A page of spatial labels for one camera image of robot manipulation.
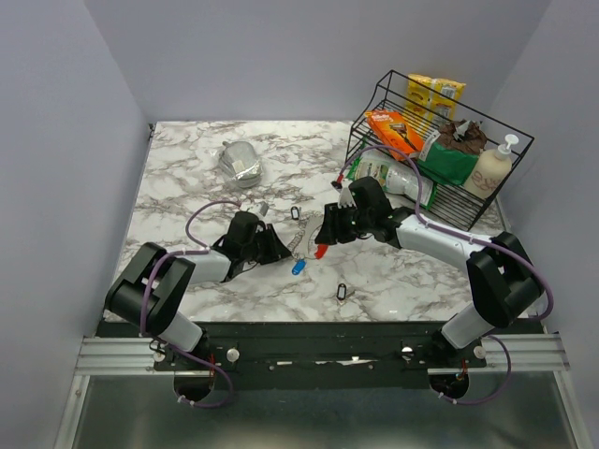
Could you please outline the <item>red carabiner keyring with chain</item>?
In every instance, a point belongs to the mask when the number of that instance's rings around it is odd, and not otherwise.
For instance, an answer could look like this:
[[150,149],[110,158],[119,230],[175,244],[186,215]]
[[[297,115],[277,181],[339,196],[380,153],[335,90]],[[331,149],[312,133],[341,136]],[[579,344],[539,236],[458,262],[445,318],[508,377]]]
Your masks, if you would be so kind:
[[296,261],[299,261],[300,259],[316,259],[317,245],[315,243],[315,237],[323,222],[324,216],[320,213],[305,216],[299,220],[299,231],[287,245],[287,248]]

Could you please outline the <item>blue key tag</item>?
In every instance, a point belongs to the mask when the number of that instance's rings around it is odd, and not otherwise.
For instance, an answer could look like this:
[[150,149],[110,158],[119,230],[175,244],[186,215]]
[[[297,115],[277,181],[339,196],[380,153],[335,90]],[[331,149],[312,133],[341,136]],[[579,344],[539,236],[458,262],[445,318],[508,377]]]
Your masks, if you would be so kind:
[[291,273],[294,276],[300,275],[306,266],[306,260],[304,258],[298,259],[291,269]]

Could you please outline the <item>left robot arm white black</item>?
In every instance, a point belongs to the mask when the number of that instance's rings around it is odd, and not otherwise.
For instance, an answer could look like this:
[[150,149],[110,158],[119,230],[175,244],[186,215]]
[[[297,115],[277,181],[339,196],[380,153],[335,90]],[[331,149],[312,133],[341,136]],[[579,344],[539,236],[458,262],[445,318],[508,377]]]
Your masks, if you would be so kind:
[[268,265],[291,256],[271,224],[250,211],[238,211],[227,232],[207,249],[168,252],[143,244],[105,298],[104,309],[138,327],[141,334],[175,346],[187,369],[205,362],[205,330],[179,312],[191,284],[228,282],[248,264]]

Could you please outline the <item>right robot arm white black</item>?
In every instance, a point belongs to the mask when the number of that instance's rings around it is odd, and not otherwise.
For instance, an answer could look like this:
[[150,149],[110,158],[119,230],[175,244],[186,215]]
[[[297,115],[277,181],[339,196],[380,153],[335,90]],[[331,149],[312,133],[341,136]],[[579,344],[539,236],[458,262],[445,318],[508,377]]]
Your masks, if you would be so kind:
[[406,207],[329,203],[315,242],[332,246],[365,234],[400,250],[429,255],[466,274],[472,303],[441,327],[430,346],[432,359],[444,367],[462,359],[471,342],[495,328],[510,326],[538,298],[549,294],[546,280],[514,235],[464,234]]

